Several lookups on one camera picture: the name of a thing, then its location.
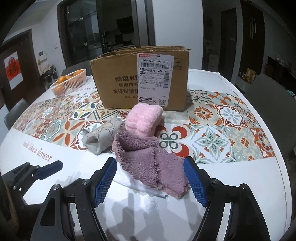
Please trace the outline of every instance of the ceiling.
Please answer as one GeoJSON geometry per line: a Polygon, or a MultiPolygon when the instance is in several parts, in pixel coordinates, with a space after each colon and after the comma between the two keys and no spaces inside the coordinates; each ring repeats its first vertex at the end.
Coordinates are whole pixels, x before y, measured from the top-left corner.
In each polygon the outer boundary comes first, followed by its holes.
{"type": "Polygon", "coordinates": [[[35,1],[15,22],[8,35],[25,27],[40,23],[57,0],[35,1]]]}

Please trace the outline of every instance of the sliding door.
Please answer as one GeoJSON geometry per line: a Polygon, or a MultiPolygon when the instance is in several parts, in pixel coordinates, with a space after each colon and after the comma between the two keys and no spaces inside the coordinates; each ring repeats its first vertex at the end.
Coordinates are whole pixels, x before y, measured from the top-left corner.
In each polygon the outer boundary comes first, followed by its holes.
{"type": "Polygon", "coordinates": [[[57,13],[66,67],[122,48],[155,45],[152,0],[64,0],[57,13]]]}

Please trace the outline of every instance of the gray cloth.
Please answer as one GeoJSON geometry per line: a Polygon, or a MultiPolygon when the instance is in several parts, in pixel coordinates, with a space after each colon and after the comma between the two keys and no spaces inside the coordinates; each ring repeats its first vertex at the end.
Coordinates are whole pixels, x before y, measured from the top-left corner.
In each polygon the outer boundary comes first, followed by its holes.
{"type": "Polygon", "coordinates": [[[121,119],[113,118],[95,131],[83,129],[85,135],[81,141],[93,154],[99,155],[102,151],[112,146],[114,136],[122,125],[123,121],[121,119]]]}

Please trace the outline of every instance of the door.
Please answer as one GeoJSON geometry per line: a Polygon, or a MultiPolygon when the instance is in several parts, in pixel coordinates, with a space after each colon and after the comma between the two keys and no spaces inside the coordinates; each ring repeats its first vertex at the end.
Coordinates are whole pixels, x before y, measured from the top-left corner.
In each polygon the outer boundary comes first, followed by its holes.
{"type": "Polygon", "coordinates": [[[31,30],[16,35],[1,46],[0,88],[8,110],[22,98],[31,104],[44,93],[45,89],[43,84],[40,83],[40,74],[36,64],[31,30]],[[17,53],[17,60],[23,79],[16,86],[11,85],[8,80],[4,63],[4,60],[14,53],[17,53]]]}
{"type": "Polygon", "coordinates": [[[261,73],[264,46],[265,25],[263,13],[253,5],[241,1],[243,18],[243,44],[239,71],[247,72],[252,69],[256,74],[261,73]]]}
{"type": "Polygon", "coordinates": [[[101,55],[104,43],[99,21],[101,9],[96,0],[75,0],[68,3],[67,31],[73,64],[91,60],[101,55]]]}
{"type": "Polygon", "coordinates": [[[105,51],[136,45],[131,0],[100,0],[105,51]]]}
{"type": "Polygon", "coordinates": [[[236,8],[221,12],[221,45],[218,72],[231,81],[237,48],[236,8]]]}

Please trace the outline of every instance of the purple towel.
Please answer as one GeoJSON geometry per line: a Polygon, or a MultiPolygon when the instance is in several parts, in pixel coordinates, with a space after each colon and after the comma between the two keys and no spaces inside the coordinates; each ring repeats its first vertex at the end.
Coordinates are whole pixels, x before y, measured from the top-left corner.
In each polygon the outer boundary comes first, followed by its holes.
{"type": "Polygon", "coordinates": [[[183,171],[184,158],[157,146],[156,137],[138,137],[128,131],[119,130],[112,149],[122,169],[133,178],[180,198],[189,189],[183,171]]]}

